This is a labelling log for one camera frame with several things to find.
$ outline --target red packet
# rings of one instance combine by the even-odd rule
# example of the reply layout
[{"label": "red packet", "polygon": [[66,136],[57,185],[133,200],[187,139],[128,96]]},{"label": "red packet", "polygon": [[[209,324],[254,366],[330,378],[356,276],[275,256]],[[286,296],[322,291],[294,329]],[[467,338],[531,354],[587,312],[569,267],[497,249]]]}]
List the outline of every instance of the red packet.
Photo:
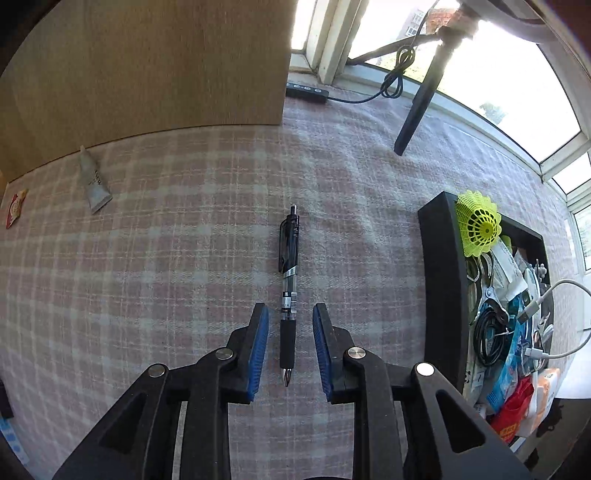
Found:
[{"label": "red packet", "polygon": [[8,216],[6,217],[6,228],[10,228],[14,223],[14,220],[21,216],[22,201],[27,196],[27,192],[27,189],[21,190],[20,192],[15,193],[14,197],[12,197],[10,208],[8,209]]},{"label": "red packet", "polygon": [[530,406],[533,394],[534,386],[531,384],[531,377],[522,378],[513,395],[507,398],[500,412],[492,419],[492,429],[505,443],[510,443],[517,433],[519,424]]}]

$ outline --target black pole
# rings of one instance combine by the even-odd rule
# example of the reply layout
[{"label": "black pole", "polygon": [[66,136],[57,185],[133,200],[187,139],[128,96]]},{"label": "black pole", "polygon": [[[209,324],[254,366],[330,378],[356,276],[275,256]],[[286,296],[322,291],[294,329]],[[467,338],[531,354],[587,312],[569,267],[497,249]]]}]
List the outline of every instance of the black pole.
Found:
[{"label": "black pole", "polygon": [[435,56],[431,61],[431,65],[429,65],[425,79],[413,99],[413,105],[394,143],[394,152],[398,155],[404,153],[408,142],[410,142],[423,115],[425,115],[425,111],[427,111],[427,107],[441,82],[447,62],[452,57],[454,50],[467,37],[465,32],[449,27],[441,27],[437,33],[442,40],[442,44],[435,51]]}]

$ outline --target black tray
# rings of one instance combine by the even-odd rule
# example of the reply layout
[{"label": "black tray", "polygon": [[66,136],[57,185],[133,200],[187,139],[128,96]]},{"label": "black tray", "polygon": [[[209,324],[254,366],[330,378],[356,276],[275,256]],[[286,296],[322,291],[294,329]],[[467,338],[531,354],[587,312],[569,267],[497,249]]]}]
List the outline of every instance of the black tray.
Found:
[{"label": "black tray", "polygon": [[[463,391],[468,349],[468,279],[462,239],[456,217],[457,196],[441,192],[418,211],[423,239],[427,326],[425,361],[432,363]],[[548,268],[544,282],[550,283],[550,268],[539,233],[502,215],[502,234],[514,247],[523,248],[527,261]],[[551,308],[551,299],[543,307]]]}]

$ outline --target pen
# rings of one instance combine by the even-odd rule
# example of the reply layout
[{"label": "pen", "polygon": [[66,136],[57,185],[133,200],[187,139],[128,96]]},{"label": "pen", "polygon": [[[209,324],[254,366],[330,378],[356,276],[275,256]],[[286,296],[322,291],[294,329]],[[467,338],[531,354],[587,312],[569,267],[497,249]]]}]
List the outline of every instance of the pen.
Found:
[{"label": "pen", "polygon": [[297,244],[300,233],[300,217],[296,211],[297,207],[292,205],[290,214],[279,227],[279,272],[283,273],[279,366],[285,386],[290,384],[296,355]]}]

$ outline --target pen grip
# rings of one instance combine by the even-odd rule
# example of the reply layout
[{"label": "pen grip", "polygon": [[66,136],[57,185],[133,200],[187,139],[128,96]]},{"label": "pen grip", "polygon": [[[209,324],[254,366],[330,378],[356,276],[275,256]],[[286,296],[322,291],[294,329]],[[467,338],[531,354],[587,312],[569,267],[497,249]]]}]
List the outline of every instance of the pen grip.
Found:
[{"label": "pen grip", "polygon": [[279,367],[294,368],[296,361],[296,321],[282,320],[280,327]]}]

